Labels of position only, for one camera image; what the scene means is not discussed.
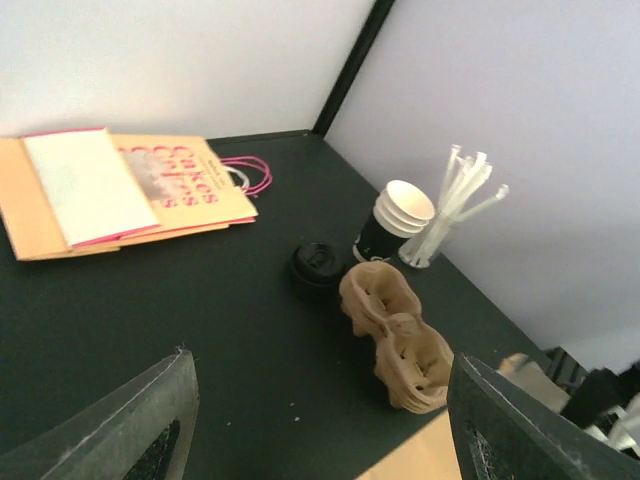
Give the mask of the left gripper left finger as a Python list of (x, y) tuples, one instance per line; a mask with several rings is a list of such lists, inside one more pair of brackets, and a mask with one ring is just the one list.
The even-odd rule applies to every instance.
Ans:
[(164, 358), (1, 456), (3, 479), (181, 479), (199, 410), (193, 355)]

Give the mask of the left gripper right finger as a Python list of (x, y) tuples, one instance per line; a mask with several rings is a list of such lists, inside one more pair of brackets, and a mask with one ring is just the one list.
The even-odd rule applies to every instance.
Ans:
[(447, 407), (464, 479), (637, 479), (639, 462), (589, 436), (482, 361), (455, 356)]

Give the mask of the orange paper bag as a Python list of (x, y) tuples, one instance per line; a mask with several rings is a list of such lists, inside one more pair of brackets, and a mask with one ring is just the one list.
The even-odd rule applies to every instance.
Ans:
[[(555, 413), (569, 400), (569, 395), (525, 354), (503, 359), (498, 372)], [(437, 415), (360, 477), (369, 480), (459, 479), (449, 412)]]

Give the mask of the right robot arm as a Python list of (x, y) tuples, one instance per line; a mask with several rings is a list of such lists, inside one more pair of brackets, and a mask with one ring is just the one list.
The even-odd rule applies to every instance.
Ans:
[(639, 458), (639, 363), (615, 373), (582, 367), (560, 347), (546, 352), (547, 376), (568, 395), (560, 415), (593, 438)]

